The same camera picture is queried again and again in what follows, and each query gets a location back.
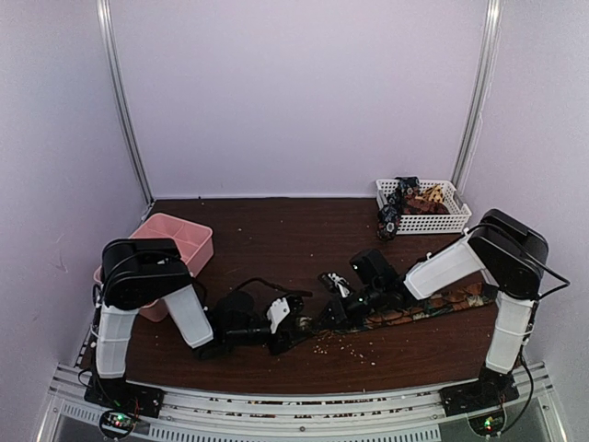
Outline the brown green patterned tie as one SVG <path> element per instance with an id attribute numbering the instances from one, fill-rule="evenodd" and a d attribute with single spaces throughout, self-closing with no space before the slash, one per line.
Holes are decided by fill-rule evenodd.
<path id="1" fill-rule="evenodd" d="M 486 307 L 495 302 L 497 295 L 498 287 L 496 285 L 479 282 L 434 294 L 428 299 L 419 301 L 415 307 L 403 310 L 389 309 L 371 313 L 358 325 L 351 325 L 349 322 L 328 325 L 326 323 L 320 323 L 319 320 L 303 317 L 295 321 L 295 329 L 298 332 L 302 332 L 305 336 L 314 336 L 327 332 L 350 334 L 371 331 L 383 327 L 437 318 L 471 308 Z"/>

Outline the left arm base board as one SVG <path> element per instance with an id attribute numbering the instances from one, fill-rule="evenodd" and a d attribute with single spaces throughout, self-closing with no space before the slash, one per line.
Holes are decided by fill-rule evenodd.
<path id="1" fill-rule="evenodd" d="M 164 399 L 162 389 L 124 382 L 121 385 L 93 384 L 84 399 L 105 408 L 99 429 L 111 438 L 128 436 L 145 418 L 157 418 Z"/>

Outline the right arm base board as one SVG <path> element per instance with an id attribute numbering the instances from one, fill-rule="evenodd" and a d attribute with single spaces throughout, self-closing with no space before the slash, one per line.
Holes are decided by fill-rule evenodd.
<path id="1" fill-rule="evenodd" d="M 478 436 L 496 436 L 506 425 L 504 405 L 520 395 L 515 385 L 504 388 L 490 382 L 473 381 L 440 390 L 445 415 L 467 417 Z"/>

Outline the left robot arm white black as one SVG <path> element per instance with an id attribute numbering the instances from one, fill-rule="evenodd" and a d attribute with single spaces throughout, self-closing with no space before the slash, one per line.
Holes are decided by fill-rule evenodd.
<path id="1" fill-rule="evenodd" d="M 278 293 L 263 312 L 239 285 L 207 311 L 188 266 L 171 239 L 116 239 L 102 251 L 100 284 L 95 296 L 98 324 L 92 382 L 113 409 L 132 401 L 126 382 L 126 355 L 140 310 L 160 301 L 185 343 L 199 360 L 229 353 L 237 346 L 264 345 L 271 355 L 284 353 L 312 331 L 303 316 L 305 291 L 289 290 L 264 279 Z"/>

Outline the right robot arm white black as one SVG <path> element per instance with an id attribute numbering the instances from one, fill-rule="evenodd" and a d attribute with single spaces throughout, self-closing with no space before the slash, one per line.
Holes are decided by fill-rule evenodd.
<path id="1" fill-rule="evenodd" d="M 474 273 L 497 288 L 498 316 L 491 344 L 472 386 L 472 399 L 493 405 L 512 384 L 511 374 L 531 328 L 540 299 L 549 245 L 545 238 L 499 209 L 489 210 L 479 223 L 435 253 L 398 273 L 381 251 L 363 250 L 352 257 L 363 288 L 346 295 L 339 276 L 322 274 L 333 289 L 318 325 L 343 329 L 361 325 L 380 309 L 401 310 L 424 301 Z"/>

